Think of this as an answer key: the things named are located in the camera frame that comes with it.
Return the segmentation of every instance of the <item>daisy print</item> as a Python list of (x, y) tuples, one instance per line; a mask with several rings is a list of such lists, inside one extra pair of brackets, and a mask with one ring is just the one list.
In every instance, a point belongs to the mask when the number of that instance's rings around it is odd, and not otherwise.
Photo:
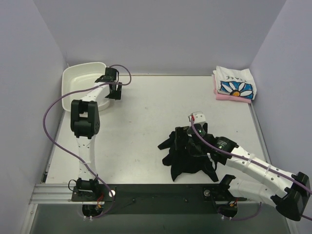
[(242, 97), (247, 99), (253, 99), (254, 97), (252, 85), (245, 82), (221, 81), (220, 91), (224, 92), (226, 95), (232, 95), (235, 97)]

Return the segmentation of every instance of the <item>black cloth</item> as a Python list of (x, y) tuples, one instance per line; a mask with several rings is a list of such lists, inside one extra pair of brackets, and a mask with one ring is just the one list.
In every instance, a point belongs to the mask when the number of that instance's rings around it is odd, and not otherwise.
[(187, 144), (189, 142), (189, 136), (186, 131), (183, 134), (179, 135), (179, 148), (176, 147), (176, 131), (171, 132), (169, 138), (163, 143), (158, 145), (160, 150), (169, 148), (169, 154), (164, 157), (162, 163), (165, 166), (171, 166), (171, 177), (172, 180), (175, 179), (181, 173), (190, 173), (194, 174), (202, 170), (207, 174), (213, 182), (218, 181), (218, 177), (213, 169), (212, 162), (209, 160), (207, 155), (204, 156), (192, 156), (187, 150)]

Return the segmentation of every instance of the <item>black bracket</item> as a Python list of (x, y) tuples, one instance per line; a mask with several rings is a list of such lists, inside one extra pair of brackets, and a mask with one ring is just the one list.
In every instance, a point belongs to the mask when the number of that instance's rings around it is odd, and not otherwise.
[[(109, 191), (103, 184), (99, 184), (96, 180), (96, 190), (94, 192), (82, 191), (79, 186), (74, 187), (74, 191), (72, 193), (72, 201), (81, 202), (81, 201), (97, 201), (101, 194), (104, 194), (103, 199), (100, 201), (113, 201), (113, 198), (109, 195)], [(116, 186), (111, 187), (111, 190), (116, 192)]]
[(77, 138), (91, 139), (99, 131), (98, 103), (96, 101), (73, 100), (71, 104), (70, 128)]
[[(310, 188), (310, 180), (306, 174), (299, 172), (297, 175), (292, 175), (292, 178)], [(290, 188), (286, 188), (285, 191), (287, 195), (283, 198), (277, 195), (271, 196), (271, 199), (276, 204), (276, 210), (286, 218), (300, 221), (310, 194), (295, 183)]]
[(225, 175), (219, 184), (207, 184), (203, 187), (205, 201), (234, 201), (238, 198), (239, 201), (246, 201), (243, 197), (234, 197), (229, 192), (229, 184), (235, 179), (234, 175)]
[[(98, 82), (116, 82), (117, 75), (119, 76), (119, 71), (112, 67), (107, 67), (105, 69), (105, 74), (100, 76), (95, 83)], [(106, 98), (114, 99), (114, 100), (120, 100), (121, 99), (121, 89), (122, 89), (122, 83), (118, 82), (116, 84), (110, 84), (109, 85), (109, 95), (106, 96)]]

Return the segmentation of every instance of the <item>gray wall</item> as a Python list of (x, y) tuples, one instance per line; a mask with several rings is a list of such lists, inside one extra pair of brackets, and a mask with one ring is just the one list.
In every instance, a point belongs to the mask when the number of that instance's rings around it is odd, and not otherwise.
[[(287, 0), (255, 57), (254, 106), (272, 163), (312, 178), (312, 1)], [(310, 201), (306, 215), (312, 216)], [(302, 234), (312, 222), (302, 220)]]
[[(0, 232), (20, 233), (51, 150), (43, 113), (60, 95), (65, 62), (31, 0), (0, 1)], [(61, 106), (48, 129), (54, 135)]]
[(249, 67), (285, 0), (34, 0), (70, 65), (206, 75)]

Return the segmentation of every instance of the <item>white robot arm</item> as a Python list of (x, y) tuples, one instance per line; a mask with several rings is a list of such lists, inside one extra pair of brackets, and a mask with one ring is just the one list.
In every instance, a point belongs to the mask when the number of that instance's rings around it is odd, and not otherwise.
[(76, 136), (78, 143), (79, 157), (85, 163), (79, 163), (79, 176), (76, 181), (76, 193), (89, 192), (92, 197), (99, 197), (101, 188), (98, 180), (89, 172), (86, 165), (96, 174), (95, 165), (95, 139), (100, 129), (98, 102), (109, 99), (119, 100), (121, 98), (121, 83), (101, 85), (109, 82), (114, 83), (117, 79), (118, 71), (114, 68), (106, 68), (105, 74), (98, 78), (94, 87), (98, 88), (87, 93), (80, 100), (73, 100), (71, 103), (71, 130)]
[(301, 172), (295, 175), (278, 169), (257, 158), (254, 154), (248, 153), (232, 140), (225, 137), (213, 137), (213, 135), (206, 133), (203, 129), (206, 118), (202, 112), (192, 113), (189, 120), (192, 124), (188, 134), (195, 139), (194, 142), (201, 144), (200, 149), (204, 153), (210, 154), (213, 161), (238, 169), (259, 182), (241, 180), (232, 176), (226, 180), (226, 186), (228, 186), (228, 191), (232, 196), (269, 204), (276, 207), (285, 217), (295, 221), (300, 220), (310, 194), (296, 183), (274, 172), (290, 177), (310, 188), (307, 175)]

